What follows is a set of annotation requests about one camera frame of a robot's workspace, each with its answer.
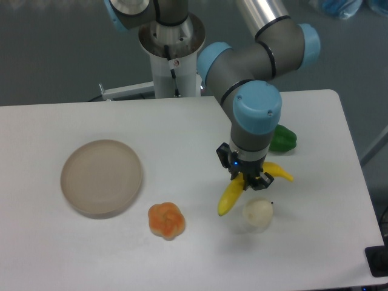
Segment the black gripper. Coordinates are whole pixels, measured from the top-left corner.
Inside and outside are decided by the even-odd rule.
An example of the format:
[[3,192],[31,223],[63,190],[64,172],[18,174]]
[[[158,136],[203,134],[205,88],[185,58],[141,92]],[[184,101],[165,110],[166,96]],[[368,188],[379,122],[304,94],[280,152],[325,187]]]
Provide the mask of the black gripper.
[[272,177],[264,174],[266,155],[253,153],[246,157],[243,150],[233,150],[231,145],[222,143],[216,150],[221,165],[230,173],[230,180],[243,178],[243,190],[263,190],[272,183]]

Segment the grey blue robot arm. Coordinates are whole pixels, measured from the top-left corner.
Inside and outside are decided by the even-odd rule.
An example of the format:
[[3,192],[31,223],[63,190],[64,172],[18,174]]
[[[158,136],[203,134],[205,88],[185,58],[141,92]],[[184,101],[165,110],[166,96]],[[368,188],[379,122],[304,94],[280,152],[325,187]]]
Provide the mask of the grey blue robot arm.
[[273,175],[264,160],[281,115],[282,100],[270,81],[316,61],[316,30],[297,24],[281,1],[238,1],[254,43],[234,50],[224,42],[205,45],[203,23],[187,1],[106,1],[118,30],[138,28],[149,55],[157,98],[192,97],[197,80],[210,89],[231,122],[230,141],[217,155],[244,189],[268,188]]

